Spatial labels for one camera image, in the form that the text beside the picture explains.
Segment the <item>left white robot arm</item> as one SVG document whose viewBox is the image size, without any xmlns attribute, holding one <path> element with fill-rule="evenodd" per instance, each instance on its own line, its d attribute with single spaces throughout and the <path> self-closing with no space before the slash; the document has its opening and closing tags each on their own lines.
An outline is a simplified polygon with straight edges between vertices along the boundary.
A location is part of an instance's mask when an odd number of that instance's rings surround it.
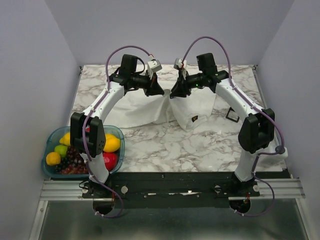
<svg viewBox="0 0 320 240">
<path fill-rule="evenodd" d="M 142 89 L 147 97 L 164 94 L 157 76 L 162 69 L 160 61 L 150 55 L 146 70 L 137 71 L 138 60 L 137 56 L 123 55 L 120 67 L 109 75 L 96 100 L 83 112 L 74 112 L 70 117 L 70 145 L 84 159 L 89 179 L 95 182 L 93 191 L 101 198 L 107 197 L 111 191 L 111 185 L 106 182 L 110 173 L 103 158 L 107 143 L 104 121 L 108 114 L 129 91 Z"/>
</svg>

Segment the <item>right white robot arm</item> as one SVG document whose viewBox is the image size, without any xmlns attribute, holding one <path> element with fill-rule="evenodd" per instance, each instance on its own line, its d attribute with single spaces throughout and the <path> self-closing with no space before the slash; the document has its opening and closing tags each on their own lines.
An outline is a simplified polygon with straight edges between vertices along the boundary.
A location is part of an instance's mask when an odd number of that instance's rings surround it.
<svg viewBox="0 0 320 240">
<path fill-rule="evenodd" d="M 177 58 L 174 68 L 178 78 L 171 89 L 171 98 L 186 98 L 191 90 L 209 88 L 213 93 L 223 98 L 242 122 L 238 134 L 238 142 L 242 148 L 239 164 L 234 172 L 236 180 L 230 183 L 230 191 L 241 196 L 248 190 L 247 182 L 253 179 L 257 156 L 267 150 L 275 135 L 275 113 L 272 109 L 264 109 L 255 104 L 232 81 L 225 70 L 218 70 L 212 53 L 198 55 L 199 73 L 190 75 L 187 64 Z"/>
</svg>

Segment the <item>white printed t-shirt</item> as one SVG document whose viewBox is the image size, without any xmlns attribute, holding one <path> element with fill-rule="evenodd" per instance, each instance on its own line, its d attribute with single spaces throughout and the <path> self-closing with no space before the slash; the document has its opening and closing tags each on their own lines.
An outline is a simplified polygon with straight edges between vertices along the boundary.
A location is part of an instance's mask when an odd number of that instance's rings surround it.
<svg viewBox="0 0 320 240">
<path fill-rule="evenodd" d="M 120 99 L 106 117 L 104 124 L 118 128 L 134 128 L 147 124 L 177 121 L 186 132 L 207 122 L 212 114 L 216 94 L 209 88 L 194 88 L 191 95 L 170 98 L 174 81 L 160 81 L 164 95 L 145 96 L 143 90 L 130 91 Z M 198 116 L 195 122 L 191 118 Z"/>
</svg>

